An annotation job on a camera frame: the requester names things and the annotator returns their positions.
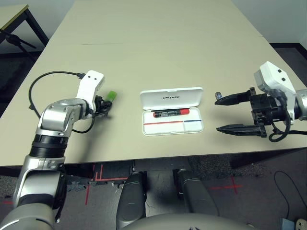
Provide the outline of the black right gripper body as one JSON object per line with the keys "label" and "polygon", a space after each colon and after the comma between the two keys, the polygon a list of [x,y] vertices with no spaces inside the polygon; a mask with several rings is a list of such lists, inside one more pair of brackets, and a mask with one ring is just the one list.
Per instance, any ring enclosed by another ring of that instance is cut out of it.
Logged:
{"label": "black right gripper body", "polygon": [[[254,125],[248,128],[249,136],[259,136],[265,138],[267,133],[265,126],[272,125],[273,133],[269,138],[278,135],[279,138],[285,138],[290,132],[291,118],[287,110],[287,99],[283,92],[277,93],[277,98],[267,94],[256,94],[255,88],[249,89],[249,101]],[[285,131],[281,131],[274,124],[277,121],[285,122]]]}

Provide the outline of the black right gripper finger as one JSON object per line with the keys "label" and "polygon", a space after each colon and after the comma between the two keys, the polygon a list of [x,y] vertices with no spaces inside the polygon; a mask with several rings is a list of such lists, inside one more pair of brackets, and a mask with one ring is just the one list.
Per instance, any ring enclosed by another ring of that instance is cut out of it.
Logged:
{"label": "black right gripper finger", "polygon": [[255,125],[243,125],[243,124],[233,124],[233,125],[226,125],[216,128],[217,131],[234,135],[234,136],[258,136],[261,137],[262,132],[259,126]]}
{"label": "black right gripper finger", "polygon": [[235,105],[235,104],[239,104],[242,102],[248,102],[250,101],[250,91],[246,91],[246,92],[242,92],[242,93],[236,93],[236,94],[231,94],[229,96],[225,96],[223,97],[222,94],[220,92],[216,92],[215,93],[215,105]]}

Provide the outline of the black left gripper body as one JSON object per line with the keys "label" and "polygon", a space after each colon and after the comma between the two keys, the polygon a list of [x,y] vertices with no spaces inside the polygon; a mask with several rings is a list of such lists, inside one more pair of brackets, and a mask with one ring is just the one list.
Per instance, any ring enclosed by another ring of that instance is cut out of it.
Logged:
{"label": "black left gripper body", "polygon": [[103,116],[103,113],[102,113],[103,102],[104,100],[102,96],[97,96],[97,95],[95,96],[95,99],[94,99],[95,110],[92,115],[93,118],[97,116]]}

